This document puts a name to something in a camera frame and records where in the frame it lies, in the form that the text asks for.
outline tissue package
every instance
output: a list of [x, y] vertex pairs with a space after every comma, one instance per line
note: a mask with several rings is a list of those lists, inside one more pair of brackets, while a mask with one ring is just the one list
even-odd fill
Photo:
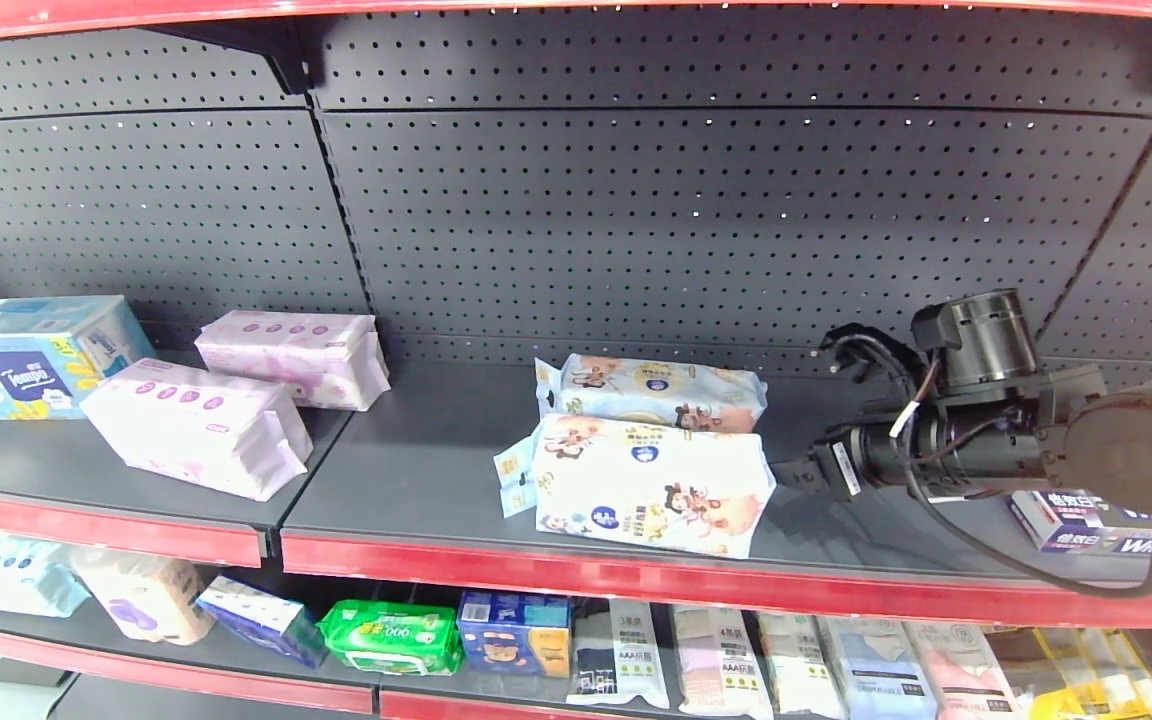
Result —
[[772, 700], [741, 611], [676, 605], [673, 632], [684, 696], [679, 710], [689, 715], [772, 720]]
[[941, 705], [940, 720], [1024, 720], [1011, 684], [978, 626], [905, 623]]
[[69, 617], [91, 596], [61, 553], [60, 543], [0, 536], [0, 611]]
[[566, 597], [465, 592], [457, 614], [465, 658], [476, 670], [566, 679], [571, 601]]
[[209, 370], [285, 382], [297, 406], [366, 410], [389, 388], [373, 314], [232, 310], [195, 344]]
[[197, 602], [229, 632], [301, 665], [317, 667], [328, 655], [323, 632], [301, 602], [223, 575], [212, 579]]
[[851, 720], [929, 720], [937, 698], [905, 628], [882, 617], [820, 617]]
[[536, 361], [536, 400], [540, 415], [750, 433], [767, 409], [767, 384], [744, 370], [570, 355], [562, 370]]
[[83, 411], [129, 467], [262, 502], [305, 472], [312, 448], [280, 384], [160, 359], [103, 382]]
[[340, 662], [388, 675], [452, 675], [461, 666], [456, 611], [449, 607], [342, 600], [320, 621]]
[[536, 529], [749, 558], [776, 480], [756, 434], [547, 415], [535, 434]]
[[214, 623], [195, 601], [204, 583], [184, 560], [76, 547], [69, 553], [69, 566], [120, 632], [134, 641], [194, 644]]
[[797, 612], [759, 611], [755, 615], [763, 637], [763, 654], [772, 670], [776, 712], [844, 720], [847, 713], [824, 661], [814, 619]]
[[123, 296], [0, 300], [0, 419], [82, 418], [104, 378], [154, 357]]

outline wet wipes package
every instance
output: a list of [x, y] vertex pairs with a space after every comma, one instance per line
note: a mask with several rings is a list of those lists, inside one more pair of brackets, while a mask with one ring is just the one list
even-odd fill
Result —
[[581, 598], [573, 628], [571, 705], [622, 705], [641, 697], [668, 710], [652, 606], [617, 598]]
[[570, 355], [561, 370], [536, 361], [536, 400], [540, 415], [750, 433], [767, 409], [767, 384], [744, 370]]
[[547, 415], [530, 477], [536, 529], [749, 558], [776, 480], [756, 434]]
[[305, 472], [312, 447], [282, 384], [160, 359], [101, 384], [83, 411], [129, 467], [262, 502]]
[[195, 346], [212, 372], [287, 384], [297, 406], [367, 410], [389, 388], [373, 314], [232, 310]]
[[905, 628], [884, 617], [820, 617], [851, 720], [929, 720], [937, 698]]
[[0, 300], [0, 420], [83, 418], [97, 384], [154, 348], [120, 295]]

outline shelf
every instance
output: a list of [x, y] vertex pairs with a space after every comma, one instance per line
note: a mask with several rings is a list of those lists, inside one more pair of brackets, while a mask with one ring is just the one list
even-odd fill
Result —
[[[288, 515], [288, 571], [814, 614], [1152, 626], [1152, 597], [1100, 600], [1024, 578], [948, 536], [899, 488], [850, 506], [779, 488], [746, 561], [539, 533], [531, 511], [500, 518], [492, 462], [536, 424], [530, 367], [411, 363], [393, 382], [353, 416]], [[759, 423], [768, 457], [808, 447], [872, 393], [838, 379], [773, 381]], [[945, 511], [1066, 577], [1135, 583], [1146, 569], [1138, 558], [1039, 553], [1002, 498]]]
[[351, 712], [372, 711], [379, 679], [334, 660], [310, 670], [219, 627], [187, 647], [132, 641], [96, 600], [68, 619], [0, 612], [0, 655], [103, 679]]
[[[719, 5], [722, 0], [702, 0]], [[1077, 13], [1137, 15], [1152, 18], [1152, 0], [948, 0], [920, 3], [916, 0], [887, 0], [886, 5], [979, 6], [979, 8], [1030, 8]], [[490, 0], [0, 0], [0, 37], [52, 32], [86, 31], [119, 26], [146, 26], [157, 23], [196, 20], [289, 17], [326, 13], [402, 13], [420, 10], [462, 10], [484, 8], [562, 8], [590, 5], [668, 5], [660, 0], [636, 3], [590, 3], [589, 0], [525, 0], [493, 3]]]
[[[302, 416], [312, 472], [348, 414]], [[128, 468], [86, 420], [0, 420], [0, 529], [23, 536], [259, 566], [306, 479], [256, 502]]]

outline pink tissue pack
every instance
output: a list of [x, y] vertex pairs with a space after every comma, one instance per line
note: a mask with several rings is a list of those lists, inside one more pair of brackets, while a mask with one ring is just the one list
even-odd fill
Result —
[[366, 410], [389, 388], [373, 314], [230, 310], [195, 346], [209, 370], [285, 382], [297, 406]]
[[129, 467], [270, 500], [312, 444], [282, 384], [137, 359], [82, 404]]

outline green wet wipes package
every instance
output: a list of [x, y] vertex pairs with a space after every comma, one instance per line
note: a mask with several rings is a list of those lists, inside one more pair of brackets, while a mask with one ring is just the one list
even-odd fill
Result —
[[333, 655], [358, 670], [450, 675], [465, 655], [450, 607], [342, 600], [319, 629]]

